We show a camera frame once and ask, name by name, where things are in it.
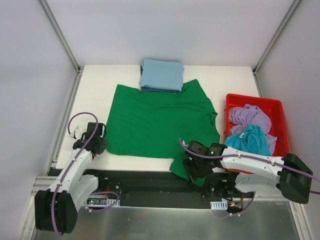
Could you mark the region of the green t-shirt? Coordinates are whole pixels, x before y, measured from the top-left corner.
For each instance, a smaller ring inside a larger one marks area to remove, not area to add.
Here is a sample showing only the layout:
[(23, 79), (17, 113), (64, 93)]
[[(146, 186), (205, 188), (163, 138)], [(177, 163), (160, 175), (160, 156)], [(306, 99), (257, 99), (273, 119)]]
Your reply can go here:
[(106, 123), (106, 150), (114, 155), (173, 159), (170, 171), (189, 180), (180, 140), (219, 143), (218, 113), (198, 80), (178, 93), (117, 85)]

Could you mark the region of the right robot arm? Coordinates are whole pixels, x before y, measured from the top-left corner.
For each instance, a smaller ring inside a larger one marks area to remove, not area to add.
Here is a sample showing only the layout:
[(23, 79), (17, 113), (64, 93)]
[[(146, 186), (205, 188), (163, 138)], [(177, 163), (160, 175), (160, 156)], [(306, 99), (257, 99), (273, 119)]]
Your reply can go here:
[(219, 168), (230, 174), (221, 186), (230, 197), (278, 189), (289, 201), (309, 202), (313, 172), (295, 154), (263, 156), (220, 143), (207, 147), (198, 141), (186, 144), (181, 140), (180, 145), (187, 155), (182, 164), (192, 183), (212, 175), (214, 169)]

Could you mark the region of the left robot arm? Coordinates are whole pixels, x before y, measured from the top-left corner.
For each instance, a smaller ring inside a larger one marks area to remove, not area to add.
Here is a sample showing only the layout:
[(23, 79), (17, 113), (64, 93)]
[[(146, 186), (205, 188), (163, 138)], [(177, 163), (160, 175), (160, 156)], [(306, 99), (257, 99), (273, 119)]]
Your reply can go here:
[(106, 183), (84, 171), (107, 147), (106, 126), (89, 122), (86, 132), (73, 143), (65, 168), (46, 190), (38, 190), (34, 198), (37, 230), (69, 234), (76, 226), (78, 212), (91, 193), (105, 191)]

